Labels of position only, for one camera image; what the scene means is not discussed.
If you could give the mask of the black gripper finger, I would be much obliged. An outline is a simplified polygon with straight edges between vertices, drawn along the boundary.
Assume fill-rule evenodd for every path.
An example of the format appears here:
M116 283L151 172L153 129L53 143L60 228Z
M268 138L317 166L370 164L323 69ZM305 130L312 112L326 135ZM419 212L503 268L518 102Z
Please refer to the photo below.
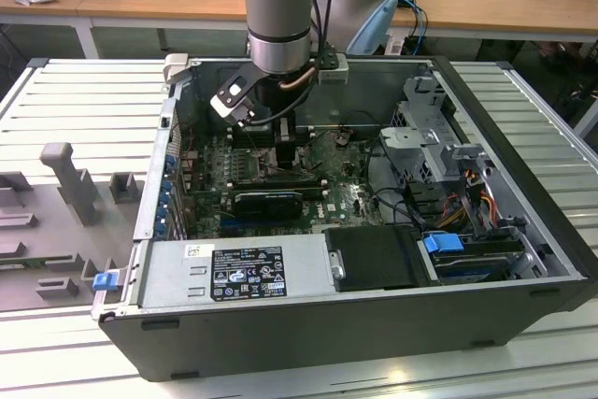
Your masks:
M292 168L295 158L295 128L289 119L275 123L275 147L279 168Z

